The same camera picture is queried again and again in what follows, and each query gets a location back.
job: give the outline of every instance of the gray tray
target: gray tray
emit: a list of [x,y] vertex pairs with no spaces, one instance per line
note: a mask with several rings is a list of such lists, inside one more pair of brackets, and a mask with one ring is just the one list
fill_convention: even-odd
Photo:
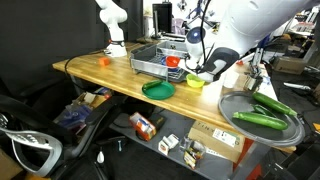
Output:
[[252,98],[252,93],[244,91],[235,91],[225,94],[219,100],[219,109],[224,118],[238,131],[255,141],[270,146],[294,146],[299,144],[305,131],[301,122],[294,116],[288,116],[269,109],[277,118],[288,123],[286,130],[276,130],[259,124],[233,118],[233,113],[237,111],[253,111],[251,104],[263,105]]

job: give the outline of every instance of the green cucumber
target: green cucumber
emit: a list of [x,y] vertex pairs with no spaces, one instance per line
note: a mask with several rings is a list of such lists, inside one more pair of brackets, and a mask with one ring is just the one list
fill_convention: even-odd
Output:
[[270,112],[267,108],[259,105],[259,104],[251,104],[253,110],[257,113],[277,118],[272,112]]
[[263,114],[252,113],[252,112],[235,112],[233,113],[233,117],[238,118],[240,120],[245,120],[248,122],[271,127],[277,130],[285,130],[288,128],[288,124],[283,120],[266,116]]
[[162,80],[153,80],[153,81],[145,83],[142,86],[142,89],[145,91],[145,90],[148,90],[150,88],[156,87],[156,86],[160,85],[161,83],[162,83]]
[[263,103],[264,105],[272,108],[275,111],[278,111],[283,114],[293,115],[293,116],[297,115],[297,112],[295,112],[289,106],[287,106],[279,101],[276,101],[276,100],[274,100],[274,99],[270,98],[269,96],[266,96],[262,93],[254,92],[252,94],[252,97],[253,97],[253,99]]

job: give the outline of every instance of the black office chair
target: black office chair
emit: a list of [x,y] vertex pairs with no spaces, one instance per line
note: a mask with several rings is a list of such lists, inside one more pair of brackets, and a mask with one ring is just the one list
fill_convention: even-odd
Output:
[[[125,96],[112,96],[95,108],[86,118],[86,131],[80,140],[65,128],[53,123],[25,104],[0,95],[0,131],[11,139],[14,155],[21,166],[40,177],[61,179],[69,167],[74,167],[96,139],[100,124],[112,122],[121,112]],[[45,162],[34,161],[37,156],[24,153],[36,152]]]

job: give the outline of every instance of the wooden tabletop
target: wooden tabletop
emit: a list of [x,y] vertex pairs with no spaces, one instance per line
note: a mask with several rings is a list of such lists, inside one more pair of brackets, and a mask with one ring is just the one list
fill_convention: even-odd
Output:
[[[110,64],[105,67],[100,66],[98,60],[101,57],[105,57],[104,53],[74,58],[69,62],[67,71],[75,77],[108,87],[114,91],[163,107],[189,118],[239,133],[219,112],[218,101],[227,92],[243,90],[246,80],[244,72],[249,72],[247,65],[239,66],[235,64],[229,69],[240,74],[235,87],[232,89],[224,88],[220,81],[205,84],[202,88],[192,88],[186,82],[171,83],[176,90],[172,97],[165,100],[152,100],[142,94],[141,88],[144,83],[156,78],[142,73],[136,74],[130,67],[130,51],[141,46],[143,45],[126,44],[127,57],[108,57]],[[53,67],[57,70],[65,71],[65,63],[66,61],[61,61],[53,64]],[[272,85],[265,88],[265,92],[270,96],[275,96]],[[287,152],[292,152],[293,150],[294,148],[284,149]]]

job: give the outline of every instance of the shelf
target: shelf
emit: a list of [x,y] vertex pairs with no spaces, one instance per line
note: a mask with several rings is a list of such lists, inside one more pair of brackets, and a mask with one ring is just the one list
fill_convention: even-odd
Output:
[[[158,142],[162,137],[168,137],[170,134],[175,134],[177,137],[182,138],[189,132],[194,120],[167,110],[160,113],[160,115],[166,118],[166,122],[160,131],[149,142],[142,141],[137,138],[133,128],[119,128],[114,124],[111,124],[110,128],[165,156],[158,150]],[[121,114],[114,122],[117,125],[130,126],[129,116],[127,114]],[[205,154],[204,159],[199,161],[196,169],[192,170],[185,164],[183,160],[183,153],[179,150],[179,145],[174,149],[171,149],[166,157],[208,179],[228,179],[232,174],[233,163],[231,161],[210,154]]]

